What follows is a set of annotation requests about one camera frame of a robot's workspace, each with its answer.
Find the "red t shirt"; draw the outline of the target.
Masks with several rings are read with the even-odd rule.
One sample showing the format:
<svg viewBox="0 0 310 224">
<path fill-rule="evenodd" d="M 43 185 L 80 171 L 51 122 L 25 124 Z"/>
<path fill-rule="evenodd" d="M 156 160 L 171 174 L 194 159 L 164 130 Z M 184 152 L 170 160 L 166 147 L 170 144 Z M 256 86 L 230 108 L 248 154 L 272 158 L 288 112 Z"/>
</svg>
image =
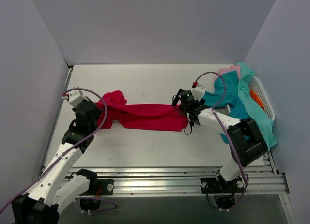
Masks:
<svg viewBox="0 0 310 224">
<path fill-rule="evenodd" d="M 118 121 L 124 128 L 180 132 L 188 125 L 187 117 L 177 108 L 168 104 L 132 104 L 128 105 L 119 90 L 103 95 L 107 111 L 100 115 L 97 125 L 105 120 L 102 129 L 112 128 Z"/>
</svg>

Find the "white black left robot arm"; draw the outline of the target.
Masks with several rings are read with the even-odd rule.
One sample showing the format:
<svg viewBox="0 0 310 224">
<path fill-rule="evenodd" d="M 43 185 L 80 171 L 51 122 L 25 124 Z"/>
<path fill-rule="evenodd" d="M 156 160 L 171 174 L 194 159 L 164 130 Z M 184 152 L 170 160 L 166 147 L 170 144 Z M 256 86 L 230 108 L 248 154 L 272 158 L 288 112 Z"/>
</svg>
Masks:
<svg viewBox="0 0 310 224">
<path fill-rule="evenodd" d="M 11 204 L 17 224 L 56 224 L 63 209 L 81 193 L 94 194 L 96 174 L 82 170 L 64 188 L 62 180 L 73 164 L 84 154 L 94 139 L 102 110 L 85 97 L 70 102 L 76 118 L 70 123 L 61 143 L 41 174 L 41 178 L 19 195 Z"/>
</svg>

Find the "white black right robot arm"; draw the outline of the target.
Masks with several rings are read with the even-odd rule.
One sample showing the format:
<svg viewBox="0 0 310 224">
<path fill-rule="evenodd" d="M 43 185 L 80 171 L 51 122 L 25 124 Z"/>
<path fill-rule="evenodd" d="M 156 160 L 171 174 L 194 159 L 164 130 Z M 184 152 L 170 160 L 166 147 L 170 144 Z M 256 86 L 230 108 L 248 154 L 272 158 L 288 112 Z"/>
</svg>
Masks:
<svg viewBox="0 0 310 224">
<path fill-rule="evenodd" d="M 180 103 L 179 111 L 184 114 L 190 126 L 199 125 L 212 128 L 224 134 L 229 142 L 232 159 L 223 166 L 216 175 L 215 185 L 220 191 L 227 191 L 233 185 L 233 180 L 242 175 L 248 183 L 244 168 L 263 156 L 268 146 L 255 120 L 252 118 L 232 118 L 206 106 L 199 100 L 196 89 L 179 89 L 172 100 L 172 106 Z"/>
</svg>

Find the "blue t shirt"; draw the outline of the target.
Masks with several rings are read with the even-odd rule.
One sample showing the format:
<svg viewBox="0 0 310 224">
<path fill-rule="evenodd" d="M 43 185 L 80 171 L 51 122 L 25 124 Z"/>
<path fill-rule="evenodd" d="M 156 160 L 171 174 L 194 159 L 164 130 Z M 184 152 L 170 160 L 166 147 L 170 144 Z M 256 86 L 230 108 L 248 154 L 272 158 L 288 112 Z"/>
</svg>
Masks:
<svg viewBox="0 0 310 224">
<path fill-rule="evenodd" d="M 239 119 L 249 118 L 249 114 L 238 95 L 239 78 L 237 71 L 230 71 L 221 75 L 225 82 L 225 96 L 223 100 L 216 106 L 216 108 L 223 108 L 225 106 L 230 107 L 230 113 L 228 116 Z M 214 92 L 205 92 L 203 99 L 205 105 L 212 107 L 219 102 L 222 98 L 224 86 L 220 77 L 217 77 L 214 81 Z"/>
</svg>

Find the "pink t shirt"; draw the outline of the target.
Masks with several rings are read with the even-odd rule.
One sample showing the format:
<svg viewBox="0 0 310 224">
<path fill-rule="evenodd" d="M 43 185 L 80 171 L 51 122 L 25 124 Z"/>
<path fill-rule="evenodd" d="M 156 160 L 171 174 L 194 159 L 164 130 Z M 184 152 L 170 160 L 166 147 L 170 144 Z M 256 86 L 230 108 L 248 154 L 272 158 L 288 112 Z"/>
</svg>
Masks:
<svg viewBox="0 0 310 224">
<path fill-rule="evenodd" d="M 217 73 L 225 81 L 228 80 L 240 80 L 241 79 L 241 66 L 240 65 L 231 65 L 230 67 L 220 68 Z"/>
</svg>

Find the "light teal t shirt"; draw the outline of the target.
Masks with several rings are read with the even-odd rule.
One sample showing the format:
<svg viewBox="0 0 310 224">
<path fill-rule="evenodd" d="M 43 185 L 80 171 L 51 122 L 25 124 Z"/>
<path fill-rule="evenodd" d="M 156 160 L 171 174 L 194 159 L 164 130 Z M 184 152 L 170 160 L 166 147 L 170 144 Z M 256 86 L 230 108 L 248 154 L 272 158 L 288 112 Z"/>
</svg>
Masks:
<svg viewBox="0 0 310 224">
<path fill-rule="evenodd" d="M 274 122 L 260 108 L 260 106 L 250 96 L 250 82 L 253 80 L 255 73 L 244 63 L 236 64 L 241 69 L 241 79 L 238 84 L 238 96 L 243 102 L 247 114 L 255 120 L 259 130 L 268 146 L 268 150 L 275 146 L 278 141 L 273 134 Z"/>
</svg>

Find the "orange t shirt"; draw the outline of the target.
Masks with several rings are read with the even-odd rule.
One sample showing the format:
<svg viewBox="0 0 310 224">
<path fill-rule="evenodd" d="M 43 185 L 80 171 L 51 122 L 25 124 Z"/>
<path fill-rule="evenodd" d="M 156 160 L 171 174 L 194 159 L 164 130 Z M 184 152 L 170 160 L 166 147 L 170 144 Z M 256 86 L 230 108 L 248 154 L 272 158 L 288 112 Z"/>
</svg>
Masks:
<svg viewBox="0 0 310 224">
<path fill-rule="evenodd" d="M 263 105 L 262 101 L 260 100 L 260 98 L 257 96 L 257 94 L 252 89 L 250 89 L 250 93 L 249 94 L 250 94 L 251 98 L 256 102 L 256 104 L 262 110 L 264 110 L 264 105 Z"/>
</svg>

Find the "white perforated laundry basket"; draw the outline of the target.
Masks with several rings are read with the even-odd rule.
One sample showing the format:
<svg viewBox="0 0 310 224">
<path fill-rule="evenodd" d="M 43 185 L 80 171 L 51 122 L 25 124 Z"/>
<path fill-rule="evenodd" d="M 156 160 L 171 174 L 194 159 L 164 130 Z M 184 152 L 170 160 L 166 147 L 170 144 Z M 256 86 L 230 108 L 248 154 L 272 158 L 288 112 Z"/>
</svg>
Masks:
<svg viewBox="0 0 310 224">
<path fill-rule="evenodd" d="M 250 82 L 249 87 L 250 87 L 250 89 L 252 89 L 257 94 L 257 96 L 262 101 L 262 103 L 264 105 L 264 112 L 269 116 L 269 118 L 271 120 L 274 120 L 275 119 L 275 115 L 274 115 L 274 112 L 272 110 L 272 107 L 271 107 L 269 101 L 267 100 L 267 96 L 265 95 L 263 89 L 261 88 L 259 81 L 257 81 L 255 77 Z"/>
</svg>

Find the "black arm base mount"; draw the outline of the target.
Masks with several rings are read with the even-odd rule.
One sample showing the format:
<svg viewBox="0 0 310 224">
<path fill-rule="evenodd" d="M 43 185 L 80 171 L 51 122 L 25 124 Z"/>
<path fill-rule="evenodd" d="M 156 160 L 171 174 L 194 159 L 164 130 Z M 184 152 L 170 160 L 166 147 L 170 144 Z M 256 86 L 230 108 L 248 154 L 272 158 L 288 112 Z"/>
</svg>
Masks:
<svg viewBox="0 0 310 224">
<path fill-rule="evenodd" d="M 113 195 L 114 180 L 112 179 L 95 179 L 90 180 L 88 189 L 81 193 L 81 196 L 105 196 Z"/>
</svg>

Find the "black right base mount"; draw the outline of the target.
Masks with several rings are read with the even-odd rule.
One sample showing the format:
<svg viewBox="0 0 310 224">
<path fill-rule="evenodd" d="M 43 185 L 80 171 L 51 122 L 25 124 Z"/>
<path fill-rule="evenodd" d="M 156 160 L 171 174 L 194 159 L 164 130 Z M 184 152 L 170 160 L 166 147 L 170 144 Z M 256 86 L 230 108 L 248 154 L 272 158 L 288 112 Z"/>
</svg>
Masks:
<svg viewBox="0 0 310 224">
<path fill-rule="evenodd" d="M 200 178 L 201 192 L 204 194 L 233 194 L 244 190 L 243 181 L 240 177 L 226 182 L 217 177 Z"/>
</svg>

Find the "aluminium frame rail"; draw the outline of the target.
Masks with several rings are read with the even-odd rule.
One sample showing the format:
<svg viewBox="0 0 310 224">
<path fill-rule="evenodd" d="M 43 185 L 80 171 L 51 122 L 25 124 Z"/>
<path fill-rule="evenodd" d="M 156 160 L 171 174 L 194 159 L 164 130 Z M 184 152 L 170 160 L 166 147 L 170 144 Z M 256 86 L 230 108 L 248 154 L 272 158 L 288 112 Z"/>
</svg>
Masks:
<svg viewBox="0 0 310 224">
<path fill-rule="evenodd" d="M 263 157 L 262 166 L 248 166 L 249 185 L 245 194 L 287 194 L 284 174 L 276 171 L 271 153 Z M 114 181 L 112 197 L 201 196 L 201 178 L 211 178 L 219 167 L 88 167 L 100 179 Z"/>
</svg>

